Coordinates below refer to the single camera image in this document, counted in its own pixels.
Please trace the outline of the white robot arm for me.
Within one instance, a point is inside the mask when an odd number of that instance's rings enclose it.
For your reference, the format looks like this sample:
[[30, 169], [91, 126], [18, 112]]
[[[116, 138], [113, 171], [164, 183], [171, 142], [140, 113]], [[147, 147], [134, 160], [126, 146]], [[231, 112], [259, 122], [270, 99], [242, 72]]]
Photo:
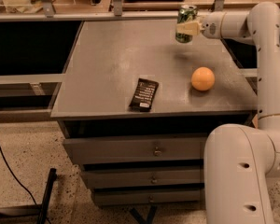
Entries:
[[257, 52], [258, 126], [215, 128], [204, 148], [207, 224], [274, 224], [268, 180], [280, 178], [280, 8], [261, 2], [249, 11], [214, 11], [180, 22], [185, 35], [231, 38]]

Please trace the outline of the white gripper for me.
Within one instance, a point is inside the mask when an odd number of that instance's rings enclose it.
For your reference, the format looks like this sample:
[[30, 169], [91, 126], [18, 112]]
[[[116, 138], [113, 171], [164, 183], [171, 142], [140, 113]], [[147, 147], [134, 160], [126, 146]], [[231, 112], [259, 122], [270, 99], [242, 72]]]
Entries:
[[202, 34], [206, 38], [220, 39], [221, 25], [224, 16], [224, 12], [213, 12], [207, 16], [204, 16], [202, 19], [202, 23], [198, 21], [186, 21], [179, 23], [176, 26], [176, 31], [184, 35], [198, 35], [202, 31]]

